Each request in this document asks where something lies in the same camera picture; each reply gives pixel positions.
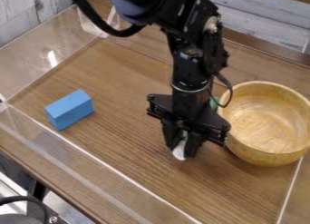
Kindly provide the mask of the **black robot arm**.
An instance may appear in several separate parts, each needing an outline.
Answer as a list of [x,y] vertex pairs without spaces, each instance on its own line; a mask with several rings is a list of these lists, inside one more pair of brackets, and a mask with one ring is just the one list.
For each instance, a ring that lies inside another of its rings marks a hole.
[[148,115],[162,121],[166,146],[182,161],[195,156],[207,141],[226,144],[231,125],[212,109],[214,80],[230,84],[220,74],[228,52],[223,25],[211,0],[111,0],[118,15],[131,26],[119,30],[100,17],[87,0],[72,0],[92,24],[107,34],[128,37],[156,24],[167,37],[174,57],[171,94],[147,97]]

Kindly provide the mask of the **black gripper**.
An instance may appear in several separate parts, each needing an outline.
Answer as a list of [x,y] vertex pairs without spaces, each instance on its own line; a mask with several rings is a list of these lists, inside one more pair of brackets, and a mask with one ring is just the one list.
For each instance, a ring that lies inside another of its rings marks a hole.
[[184,139],[183,131],[187,131],[187,158],[195,157],[206,141],[219,146],[226,144],[231,125],[210,105],[212,87],[212,83],[206,83],[198,90],[172,88],[171,94],[151,93],[147,96],[148,115],[162,121],[163,138],[170,151]]

